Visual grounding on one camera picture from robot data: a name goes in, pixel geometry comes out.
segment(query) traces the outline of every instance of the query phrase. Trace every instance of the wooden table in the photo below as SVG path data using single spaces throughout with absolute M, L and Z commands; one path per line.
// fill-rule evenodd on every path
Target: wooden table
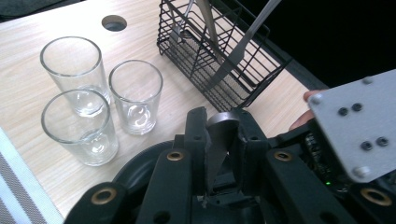
M 188 111 L 205 106 L 209 117 L 217 113 L 170 60 L 159 54 L 159 4 L 159 0 L 90 0 L 0 24 L 0 127 L 64 217 L 87 189 L 111 181 L 139 151 L 183 134 Z M 123 17 L 126 29 L 105 29 L 102 19 L 108 15 Z M 100 167 L 79 163 L 41 128 L 45 104 L 60 91 L 41 66 L 39 53 L 52 39 L 66 35 L 83 36 L 99 46 L 107 77 L 114 66 L 129 59 L 153 63 L 164 77 L 158 123 L 150 133 L 125 133 L 112 103 L 120 150 L 113 161 Z M 247 111 L 267 136 L 284 133 L 307 109 L 302 99 L 305 91 L 285 70 Z

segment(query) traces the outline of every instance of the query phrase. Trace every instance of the cutlery holder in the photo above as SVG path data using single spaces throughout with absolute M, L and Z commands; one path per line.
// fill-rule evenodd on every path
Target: cutlery holder
M 195 3 L 188 16 L 183 15 L 187 0 L 162 0 L 157 39 L 161 55 L 165 54 L 219 112 L 249 106 L 289 62 L 268 45 L 269 29 L 262 25 L 248 43 L 244 60 L 233 64 L 233 71 L 226 77 L 214 77 L 221 66 L 215 54 L 227 60 L 255 19 L 239 2 L 228 2 L 231 4 L 211 1 L 219 47 L 210 39 Z M 180 25 L 178 34 L 175 25 Z

